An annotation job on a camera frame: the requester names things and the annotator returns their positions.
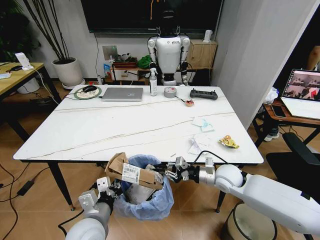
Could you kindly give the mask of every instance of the laptop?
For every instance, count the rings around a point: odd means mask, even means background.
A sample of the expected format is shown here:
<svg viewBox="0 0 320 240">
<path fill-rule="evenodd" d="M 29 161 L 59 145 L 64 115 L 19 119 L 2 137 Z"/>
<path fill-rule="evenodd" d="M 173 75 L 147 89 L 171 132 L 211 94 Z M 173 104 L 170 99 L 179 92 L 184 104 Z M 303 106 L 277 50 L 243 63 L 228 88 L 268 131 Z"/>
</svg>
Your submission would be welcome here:
<svg viewBox="0 0 320 240">
<path fill-rule="evenodd" d="M 320 71 L 293 69 L 281 100 L 294 117 L 320 119 Z"/>
<path fill-rule="evenodd" d="M 105 102 L 139 102 L 142 101 L 142 87 L 108 87 L 102 97 Z"/>
</svg>

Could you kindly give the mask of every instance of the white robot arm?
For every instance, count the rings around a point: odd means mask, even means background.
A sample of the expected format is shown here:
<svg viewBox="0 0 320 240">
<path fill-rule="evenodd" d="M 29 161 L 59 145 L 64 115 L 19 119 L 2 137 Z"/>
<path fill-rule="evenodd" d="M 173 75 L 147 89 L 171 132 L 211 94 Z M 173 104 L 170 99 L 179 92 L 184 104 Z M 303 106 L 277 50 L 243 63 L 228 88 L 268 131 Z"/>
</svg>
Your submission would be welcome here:
<svg viewBox="0 0 320 240">
<path fill-rule="evenodd" d="M 213 159 L 207 157 L 205 166 L 188 164 L 183 157 L 175 162 L 159 164 L 156 170 L 174 182 L 194 180 L 216 187 L 243 200 L 250 208 L 279 224 L 301 234 L 320 236 L 320 205 L 301 191 L 261 175 L 251 175 L 234 165 L 226 164 L 215 171 Z M 106 177 L 97 183 L 107 182 Z M 98 201 L 93 190 L 79 197 L 84 209 L 84 219 L 68 232 L 66 240 L 105 240 L 108 235 L 108 220 L 112 213 L 113 200 L 120 194 L 120 185 L 110 182 L 104 188 L 98 186 L 101 196 L 109 200 Z"/>
</svg>

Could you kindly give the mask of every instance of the white plant pot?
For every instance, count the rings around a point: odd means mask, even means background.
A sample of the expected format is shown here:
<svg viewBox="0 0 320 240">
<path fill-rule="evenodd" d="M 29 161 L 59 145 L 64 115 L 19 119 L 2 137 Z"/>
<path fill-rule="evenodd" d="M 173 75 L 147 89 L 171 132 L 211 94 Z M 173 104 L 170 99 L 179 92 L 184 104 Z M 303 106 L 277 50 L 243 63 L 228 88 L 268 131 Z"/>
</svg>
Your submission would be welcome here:
<svg viewBox="0 0 320 240">
<path fill-rule="evenodd" d="M 29 94 L 37 91 L 40 88 L 35 77 L 31 78 L 30 81 L 26 82 L 23 86 L 17 89 L 20 94 Z"/>
<path fill-rule="evenodd" d="M 70 57 L 70 59 L 74 61 L 67 64 L 57 64 L 59 60 L 54 60 L 52 65 L 59 80 L 65 86 L 74 87 L 82 82 L 83 77 L 78 60 L 73 57 Z"/>
</svg>

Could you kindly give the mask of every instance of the mouse pad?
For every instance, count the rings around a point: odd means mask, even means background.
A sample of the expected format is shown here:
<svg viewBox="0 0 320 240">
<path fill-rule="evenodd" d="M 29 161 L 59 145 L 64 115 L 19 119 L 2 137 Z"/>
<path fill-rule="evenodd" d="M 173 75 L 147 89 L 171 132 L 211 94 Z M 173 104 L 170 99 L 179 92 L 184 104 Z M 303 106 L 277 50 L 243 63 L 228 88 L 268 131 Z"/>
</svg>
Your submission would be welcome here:
<svg viewBox="0 0 320 240">
<path fill-rule="evenodd" d="M 93 99 L 97 96 L 99 96 L 102 93 L 102 90 L 100 87 L 96 86 L 96 90 L 89 91 L 89 92 L 83 92 L 82 88 L 75 91 L 73 94 L 76 99 L 79 100 L 87 100 L 87 99 Z"/>
</svg>

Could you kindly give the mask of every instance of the cardboard box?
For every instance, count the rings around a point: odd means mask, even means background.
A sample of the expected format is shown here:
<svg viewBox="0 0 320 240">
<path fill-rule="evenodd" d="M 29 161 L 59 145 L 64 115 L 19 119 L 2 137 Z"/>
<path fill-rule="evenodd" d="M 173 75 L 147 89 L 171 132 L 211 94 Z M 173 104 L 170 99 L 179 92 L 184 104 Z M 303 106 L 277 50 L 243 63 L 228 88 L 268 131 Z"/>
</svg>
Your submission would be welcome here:
<svg viewBox="0 0 320 240">
<path fill-rule="evenodd" d="M 108 177 L 122 180 L 124 164 L 128 163 L 127 156 L 124 152 L 117 153 L 109 160 L 104 172 Z M 143 168 L 139 168 L 138 182 L 139 185 L 151 189 L 163 188 L 162 184 L 155 180 L 155 172 Z"/>
</svg>

